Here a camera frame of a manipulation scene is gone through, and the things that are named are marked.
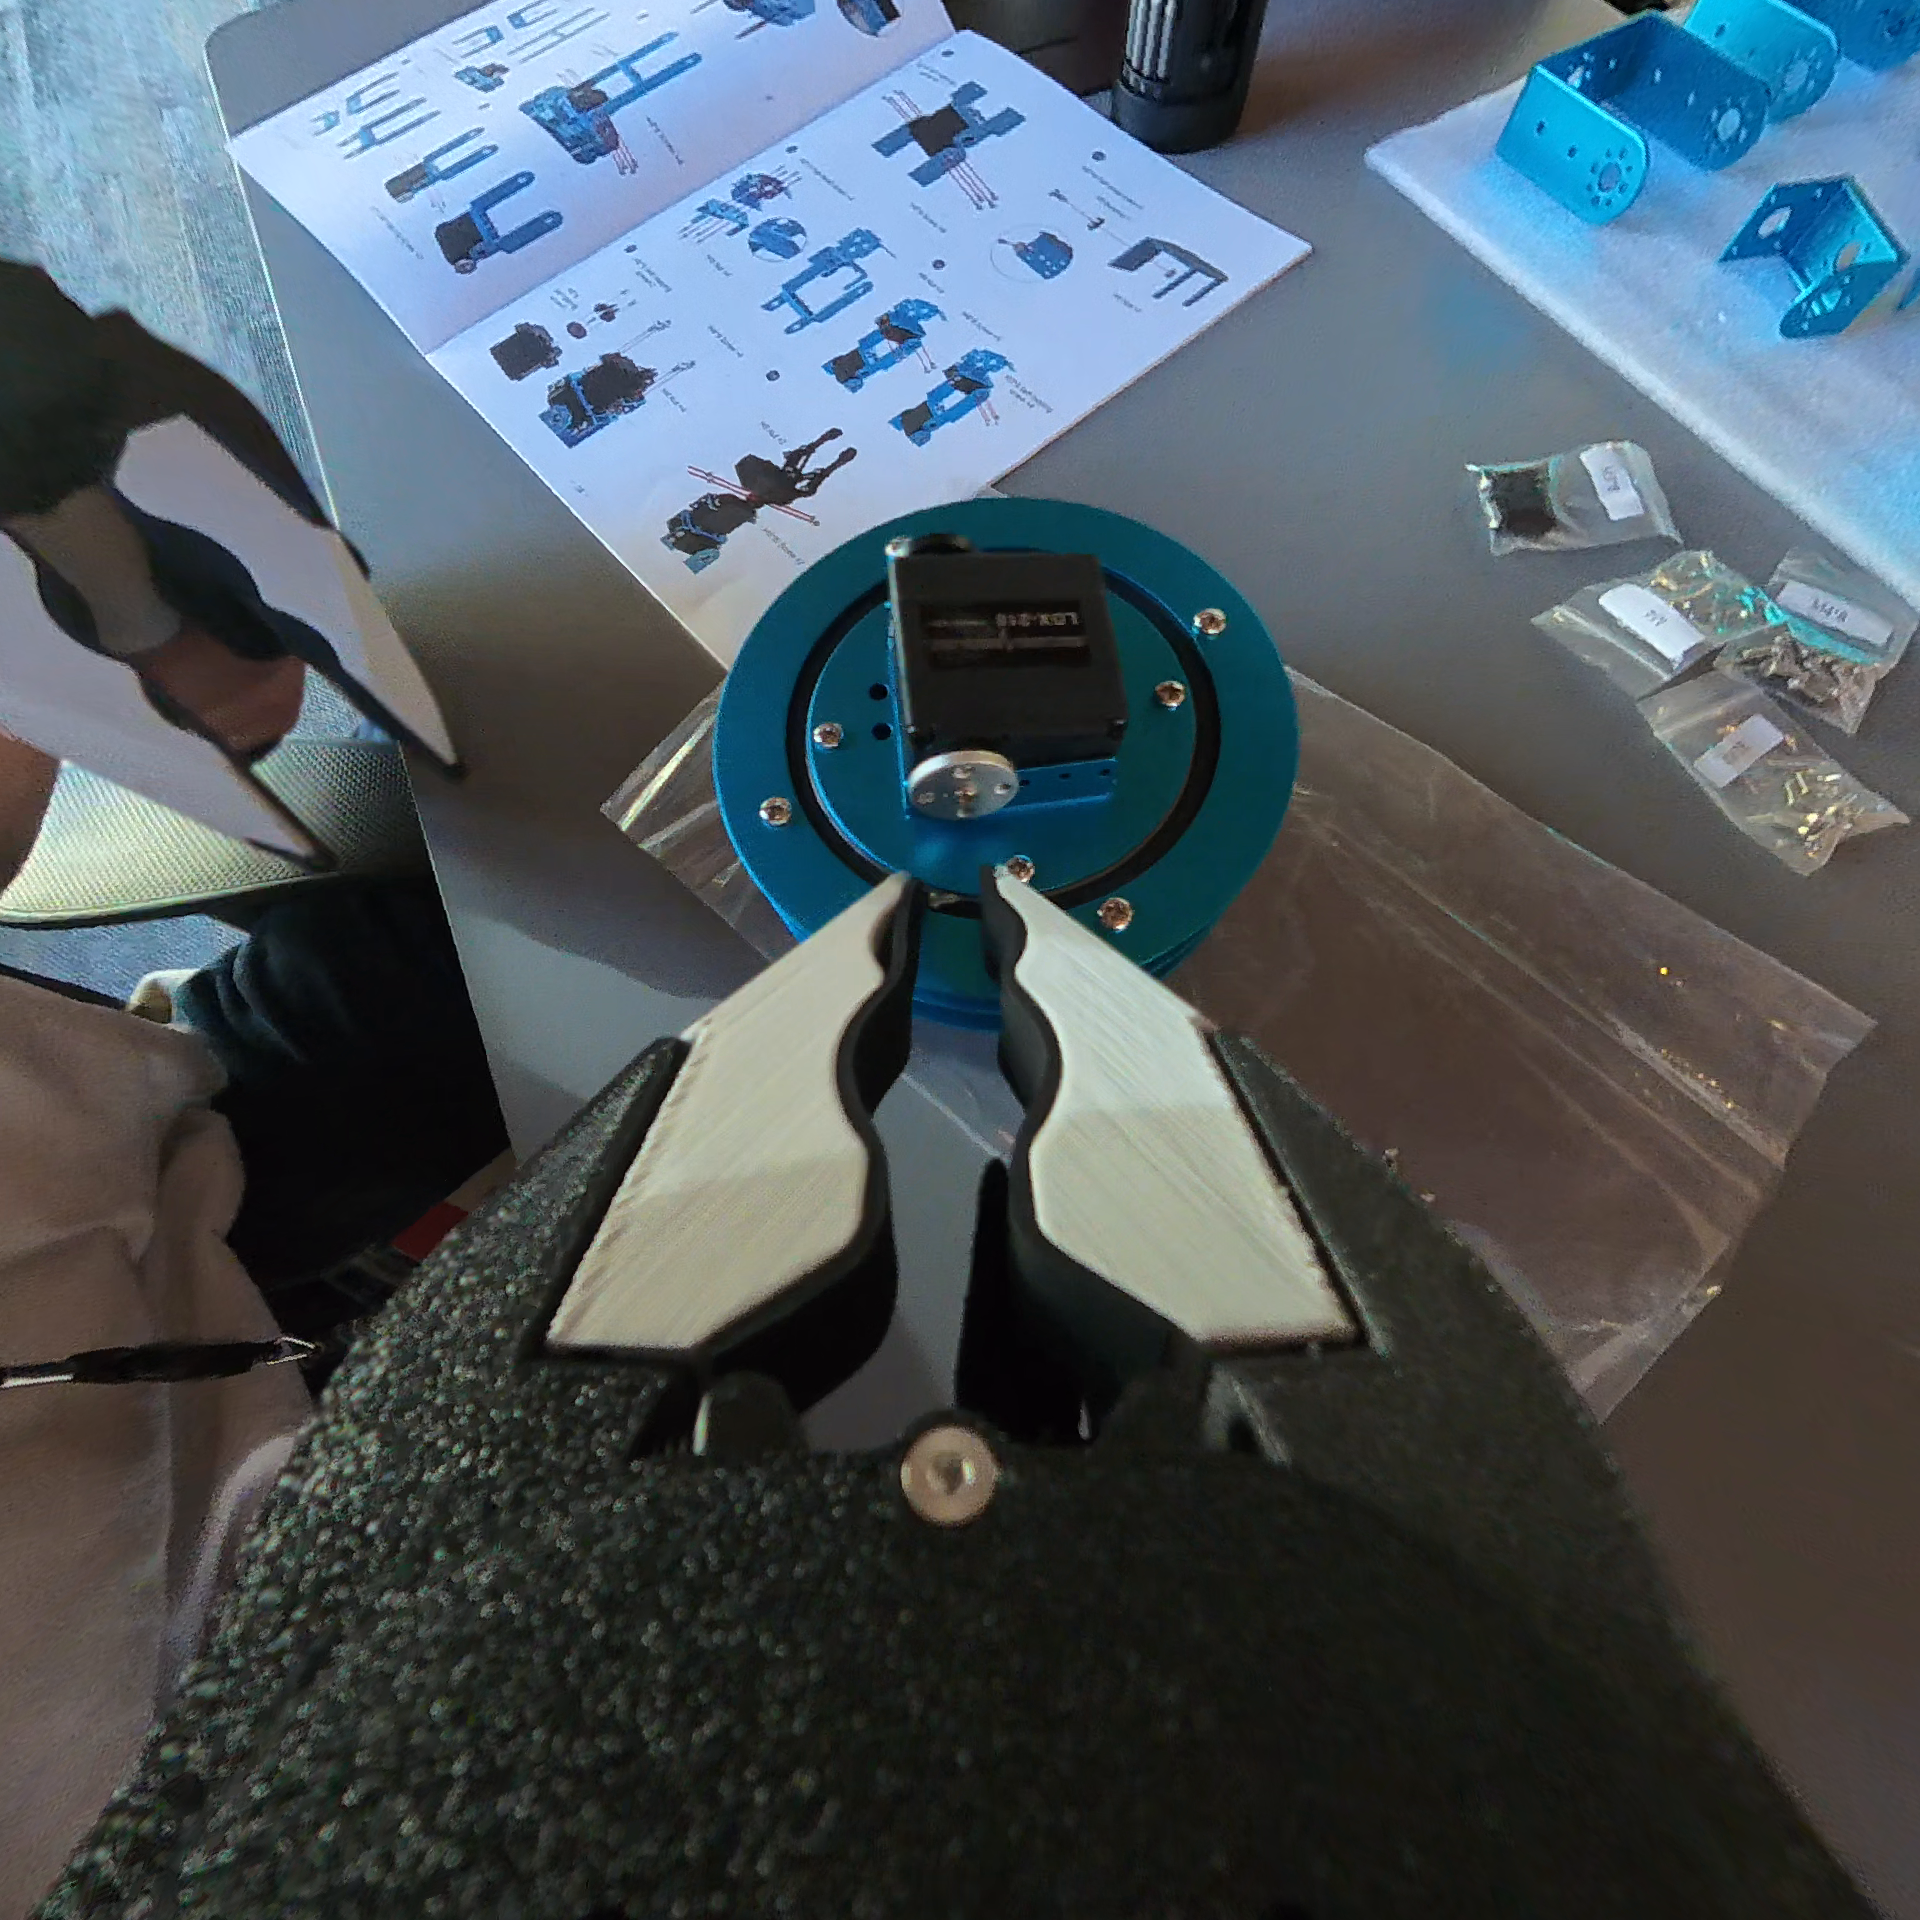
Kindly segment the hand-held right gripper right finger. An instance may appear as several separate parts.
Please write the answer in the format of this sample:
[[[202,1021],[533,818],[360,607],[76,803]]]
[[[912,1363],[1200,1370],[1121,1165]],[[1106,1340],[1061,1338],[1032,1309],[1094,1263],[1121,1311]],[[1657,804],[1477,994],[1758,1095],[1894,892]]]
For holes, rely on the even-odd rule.
[[[1360,1321],[1215,1031],[1031,883],[984,870],[1015,1306],[1092,1410],[1183,1356],[1348,1348]]]

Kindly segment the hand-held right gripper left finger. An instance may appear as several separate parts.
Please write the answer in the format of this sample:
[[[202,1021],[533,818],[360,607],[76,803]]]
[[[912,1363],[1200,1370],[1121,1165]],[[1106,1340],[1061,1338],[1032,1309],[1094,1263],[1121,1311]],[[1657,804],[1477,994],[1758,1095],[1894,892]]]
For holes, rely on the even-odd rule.
[[[905,1068],[921,929],[924,886],[893,874],[670,1043],[550,1354],[660,1363],[697,1391],[760,1375],[794,1412],[876,1356],[897,1287],[876,1110]]]

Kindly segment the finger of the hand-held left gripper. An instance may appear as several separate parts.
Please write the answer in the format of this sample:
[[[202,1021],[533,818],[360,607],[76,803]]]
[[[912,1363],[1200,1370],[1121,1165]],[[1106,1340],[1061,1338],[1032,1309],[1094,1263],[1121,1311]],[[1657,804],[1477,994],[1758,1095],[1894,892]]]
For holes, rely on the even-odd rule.
[[[423,670],[327,519],[188,417],[134,427],[108,490],[169,607],[244,658],[298,660],[382,733],[464,773]]]
[[[183,623],[194,621],[160,599],[125,517],[4,531],[4,733],[256,847],[329,861],[260,782],[264,755],[231,755],[134,673]]]

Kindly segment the blue round turntable base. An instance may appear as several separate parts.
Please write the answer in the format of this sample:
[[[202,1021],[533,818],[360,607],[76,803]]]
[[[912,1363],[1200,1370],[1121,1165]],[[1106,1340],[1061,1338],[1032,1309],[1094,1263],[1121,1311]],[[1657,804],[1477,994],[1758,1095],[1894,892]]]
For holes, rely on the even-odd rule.
[[[1097,556],[1128,703],[1111,801],[908,818],[885,549],[932,533]],[[727,839],[786,930],[807,940],[878,879],[916,879],[927,892],[916,1011],[957,1029],[998,1021],[978,932],[984,869],[1020,870],[1162,975],[1272,847],[1298,763],[1280,649],[1208,563],[1136,519],[1020,495],[885,521],[808,566],[742,639],[711,733]]]

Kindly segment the black servo motor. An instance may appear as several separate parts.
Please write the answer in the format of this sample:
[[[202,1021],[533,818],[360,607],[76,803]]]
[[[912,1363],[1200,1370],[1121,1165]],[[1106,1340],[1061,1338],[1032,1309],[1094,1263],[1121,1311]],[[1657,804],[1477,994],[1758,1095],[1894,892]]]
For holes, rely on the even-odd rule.
[[[1128,699],[1097,556],[932,533],[892,539],[885,564],[908,818],[1111,801]]]

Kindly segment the grey desk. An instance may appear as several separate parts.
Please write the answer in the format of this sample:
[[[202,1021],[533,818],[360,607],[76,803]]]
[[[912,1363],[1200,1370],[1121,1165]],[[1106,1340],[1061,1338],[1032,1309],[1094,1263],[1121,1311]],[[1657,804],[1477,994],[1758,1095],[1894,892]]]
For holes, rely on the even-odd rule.
[[[1719,1299],[1609,1445],[1742,1717],[1914,1915],[1914,830],[1813,877],[1751,847],[1528,627],[1570,561],[1490,561],[1468,459],[1644,444],[1742,570],[1802,534],[1402,196],[1364,150],[1607,22],[1599,5],[1272,5],[1238,138],[1191,157],[1312,254],[1021,468],[1204,554],[1292,666],[1534,820],[1874,1018]],[[466,756],[416,803],[526,1156],[752,950],[604,803],[713,663],[241,183],[332,508]]]

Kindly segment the person's left hand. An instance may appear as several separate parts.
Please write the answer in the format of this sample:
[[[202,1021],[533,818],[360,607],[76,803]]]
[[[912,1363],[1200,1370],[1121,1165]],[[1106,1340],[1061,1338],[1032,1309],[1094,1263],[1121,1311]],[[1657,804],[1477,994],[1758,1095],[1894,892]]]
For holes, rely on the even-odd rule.
[[[239,657],[200,627],[134,660],[146,689],[192,718],[231,755],[253,762],[273,751],[297,726],[306,667],[294,657]]]

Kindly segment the grey mesh chair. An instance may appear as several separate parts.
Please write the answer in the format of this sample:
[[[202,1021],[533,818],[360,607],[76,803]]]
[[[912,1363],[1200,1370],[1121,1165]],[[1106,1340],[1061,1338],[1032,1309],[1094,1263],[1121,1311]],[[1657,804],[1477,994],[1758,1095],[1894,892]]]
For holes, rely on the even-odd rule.
[[[103,778],[64,770],[34,853],[1,901],[6,929],[108,929],[208,917],[247,926],[264,906],[372,879],[432,875],[398,748],[294,739],[260,763],[327,861],[215,833]]]

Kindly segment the large clear plastic bag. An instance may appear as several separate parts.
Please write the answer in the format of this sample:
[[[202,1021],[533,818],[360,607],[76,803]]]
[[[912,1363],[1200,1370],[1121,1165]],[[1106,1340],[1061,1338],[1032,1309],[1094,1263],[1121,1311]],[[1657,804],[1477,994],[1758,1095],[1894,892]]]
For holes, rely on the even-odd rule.
[[[1696,1321],[1830,1071],[1872,1021],[1644,883],[1534,822],[1439,751],[1293,676],[1298,780],[1280,836],[1173,990],[1254,1041],[1357,1143],[1385,1155],[1508,1290],[1591,1412],[1605,1418]],[[720,689],[605,803],[636,847],[772,959],[792,943],[730,846],[713,782]],[[1152,833],[1183,788],[1169,765],[1128,818],[1111,778],[1048,765],[1044,788],[970,822],[937,822],[926,875],[984,857],[1081,879]],[[903,770],[889,703],[831,667],[801,707],[794,798],[850,801],[854,847],[897,857]],[[990,1031],[916,1021],[901,1105],[938,1109],[960,1199],[903,1228],[896,1323],[810,1427],[864,1445],[893,1414],[952,1396],[975,1163],[1016,1126]]]

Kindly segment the person's dark pants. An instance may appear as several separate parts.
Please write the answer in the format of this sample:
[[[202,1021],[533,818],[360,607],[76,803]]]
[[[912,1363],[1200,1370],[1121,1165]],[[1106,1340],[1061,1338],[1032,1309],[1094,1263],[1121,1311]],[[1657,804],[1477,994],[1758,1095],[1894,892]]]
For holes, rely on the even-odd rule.
[[[141,979],[127,1009],[222,1068],[215,1109],[244,1169],[228,1246],[302,1338],[372,1307],[382,1290],[349,1266],[510,1150],[429,877],[268,902],[239,943]]]

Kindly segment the person's white shirt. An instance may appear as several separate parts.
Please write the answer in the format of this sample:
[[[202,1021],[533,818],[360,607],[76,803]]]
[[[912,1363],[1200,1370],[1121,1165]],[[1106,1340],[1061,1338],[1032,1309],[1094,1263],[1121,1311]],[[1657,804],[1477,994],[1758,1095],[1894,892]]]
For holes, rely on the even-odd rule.
[[[241,1163],[220,1089],[185,1034],[4,975],[6,1365],[276,1338],[226,1242]],[[4,1389],[4,1915],[124,1781],[308,1410],[292,1365]]]

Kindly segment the white assembly booklet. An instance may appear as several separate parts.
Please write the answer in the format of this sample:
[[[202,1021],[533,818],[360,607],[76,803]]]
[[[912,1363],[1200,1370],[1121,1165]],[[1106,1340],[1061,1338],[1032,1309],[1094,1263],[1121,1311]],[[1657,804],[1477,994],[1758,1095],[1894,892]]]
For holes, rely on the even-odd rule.
[[[236,165],[716,658],[1309,245],[944,5],[477,5]]]

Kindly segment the group of small screw bags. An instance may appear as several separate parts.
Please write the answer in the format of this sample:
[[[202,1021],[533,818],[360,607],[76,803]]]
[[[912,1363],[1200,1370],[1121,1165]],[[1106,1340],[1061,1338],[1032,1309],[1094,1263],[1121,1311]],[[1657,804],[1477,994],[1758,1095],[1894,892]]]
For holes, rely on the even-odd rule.
[[[1497,558],[1660,545],[1646,570],[1585,582],[1534,629],[1598,673],[1722,820],[1793,874],[1908,812],[1857,780],[1826,733],[1855,737],[1914,642],[1914,606],[1857,566],[1789,549],[1754,582],[1681,546],[1664,485],[1634,442],[1468,463]]]

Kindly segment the black ribbed cylinder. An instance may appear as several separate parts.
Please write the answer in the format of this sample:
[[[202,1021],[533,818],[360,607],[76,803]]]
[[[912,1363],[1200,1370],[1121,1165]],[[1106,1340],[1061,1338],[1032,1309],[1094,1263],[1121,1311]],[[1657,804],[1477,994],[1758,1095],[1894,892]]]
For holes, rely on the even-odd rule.
[[[1266,3],[1132,3],[1111,92],[1119,133],[1153,154],[1201,154],[1240,118]]]

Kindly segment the white foam sheet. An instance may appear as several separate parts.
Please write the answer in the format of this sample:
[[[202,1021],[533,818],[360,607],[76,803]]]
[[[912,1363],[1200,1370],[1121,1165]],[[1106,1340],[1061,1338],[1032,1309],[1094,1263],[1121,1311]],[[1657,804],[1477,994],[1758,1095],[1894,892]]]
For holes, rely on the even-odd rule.
[[[1769,260],[1719,252],[1776,183],[1853,177],[1914,254],[1914,57],[1846,59],[1810,109],[1719,172],[1649,150],[1634,205],[1580,221],[1497,157],[1525,82],[1406,127],[1366,162],[1525,299],[1911,606],[1918,564],[1914,299],[1789,343]]]

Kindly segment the small blue angled bracket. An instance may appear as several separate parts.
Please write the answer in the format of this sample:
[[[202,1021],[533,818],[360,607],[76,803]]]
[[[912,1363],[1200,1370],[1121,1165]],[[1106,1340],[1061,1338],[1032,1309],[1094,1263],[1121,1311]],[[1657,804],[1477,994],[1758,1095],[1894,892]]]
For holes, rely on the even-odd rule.
[[[1914,254],[1853,177],[1776,183],[1719,252],[1719,265],[1754,260],[1788,274],[1778,333],[1789,343],[1834,338],[1914,299]]]

